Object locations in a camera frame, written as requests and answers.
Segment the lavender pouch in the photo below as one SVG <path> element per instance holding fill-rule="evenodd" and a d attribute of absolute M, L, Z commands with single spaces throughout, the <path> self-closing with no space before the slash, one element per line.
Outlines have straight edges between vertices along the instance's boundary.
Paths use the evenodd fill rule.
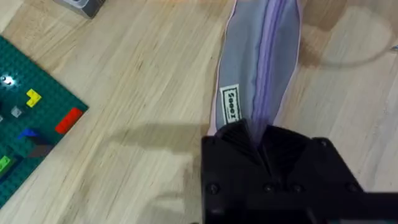
<path fill-rule="evenodd" d="M 246 119 L 259 143 L 294 73 L 300 43 L 299 0 L 237 0 L 218 65 L 209 134 Z"/>

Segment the gray lego piece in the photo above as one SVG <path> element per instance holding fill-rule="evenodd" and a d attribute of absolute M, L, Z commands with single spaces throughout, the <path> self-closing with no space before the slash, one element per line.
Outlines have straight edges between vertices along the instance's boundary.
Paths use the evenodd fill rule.
<path fill-rule="evenodd" d="M 104 4 L 105 0 L 54 0 L 55 2 L 92 19 Z"/>
<path fill-rule="evenodd" d="M 17 106 L 15 106 L 15 107 L 12 108 L 11 114 L 14 117 L 18 118 L 22 114 L 22 111 Z"/>

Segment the screw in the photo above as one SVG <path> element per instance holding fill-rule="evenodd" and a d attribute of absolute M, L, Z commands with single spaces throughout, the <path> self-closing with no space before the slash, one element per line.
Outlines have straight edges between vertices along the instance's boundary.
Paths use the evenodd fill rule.
<path fill-rule="evenodd" d="M 264 184 L 262 188 L 265 192 L 270 193 L 275 190 L 275 187 L 272 184 Z"/>
<path fill-rule="evenodd" d="M 322 144 L 323 147 L 327 147 L 328 146 L 328 143 L 325 140 L 321 140 L 321 144 Z"/>
<path fill-rule="evenodd" d="M 209 194 L 216 195 L 220 191 L 218 184 L 208 184 L 206 190 Z"/>
<path fill-rule="evenodd" d="M 292 186 L 292 189 L 293 189 L 293 191 L 296 192 L 296 193 L 301 193 L 301 192 L 304 191 L 304 188 L 303 188 L 301 185 L 299 185 L 299 184 L 294 184 L 294 185 Z"/>

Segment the fabric label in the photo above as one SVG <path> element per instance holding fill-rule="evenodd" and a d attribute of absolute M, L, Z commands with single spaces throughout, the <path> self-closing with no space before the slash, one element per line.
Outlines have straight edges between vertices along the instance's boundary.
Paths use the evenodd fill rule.
<path fill-rule="evenodd" d="M 239 85 L 221 87 L 220 92 L 223 104 L 224 124 L 239 121 L 242 118 L 241 107 L 239 105 Z"/>

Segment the black mechanical part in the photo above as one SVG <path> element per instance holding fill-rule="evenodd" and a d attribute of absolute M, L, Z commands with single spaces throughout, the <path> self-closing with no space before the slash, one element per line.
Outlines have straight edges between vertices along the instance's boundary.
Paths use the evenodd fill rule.
<path fill-rule="evenodd" d="M 398 220 L 398 194 L 364 192 L 326 138 L 268 126 L 253 147 L 242 120 L 201 149 L 205 224 Z"/>

